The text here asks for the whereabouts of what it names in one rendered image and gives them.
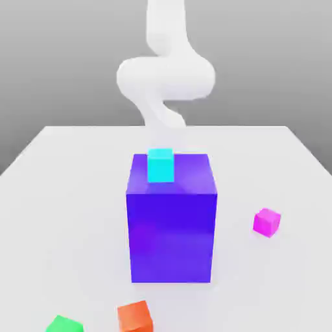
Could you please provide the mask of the small cyan cube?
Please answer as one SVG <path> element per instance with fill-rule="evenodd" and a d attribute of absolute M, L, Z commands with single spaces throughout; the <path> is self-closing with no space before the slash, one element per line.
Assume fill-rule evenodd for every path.
<path fill-rule="evenodd" d="M 174 181 L 174 153 L 171 148 L 152 148 L 148 151 L 147 178 L 149 183 Z"/>

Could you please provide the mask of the small magenta cube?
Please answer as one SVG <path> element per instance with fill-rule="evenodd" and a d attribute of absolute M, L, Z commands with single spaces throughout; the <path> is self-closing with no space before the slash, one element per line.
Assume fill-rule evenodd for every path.
<path fill-rule="evenodd" d="M 253 230 L 271 238 L 278 230 L 281 215 L 271 209 L 263 208 L 255 214 Z"/>

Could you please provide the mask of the small orange cube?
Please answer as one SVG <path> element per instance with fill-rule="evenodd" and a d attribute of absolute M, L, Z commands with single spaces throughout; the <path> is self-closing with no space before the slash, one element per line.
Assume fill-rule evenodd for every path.
<path fill-rule="evenodd" d="M 145 300 L 117 308 L 120 332 L 154 332 L 154 325 Z"/>

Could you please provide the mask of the small green cube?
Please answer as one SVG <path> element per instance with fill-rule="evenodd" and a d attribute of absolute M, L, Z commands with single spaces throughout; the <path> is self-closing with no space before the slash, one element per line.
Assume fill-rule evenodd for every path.
<path fill-rule="evenodd" d="M 80 322 L 58 315 L 47 326 L 45 332 L 84 332 L 84 327 Z"/>

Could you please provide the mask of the large purple box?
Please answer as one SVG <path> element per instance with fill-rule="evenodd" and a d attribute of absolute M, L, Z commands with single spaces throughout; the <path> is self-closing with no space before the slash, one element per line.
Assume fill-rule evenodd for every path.
<path fill-rule="evenodd" d="M 205 154 L 177 154 L 174 181 L 150 183 L 147 155 L 134 154 L 126 190 L 134 283 L 211 280 L 217 188 Z"/>

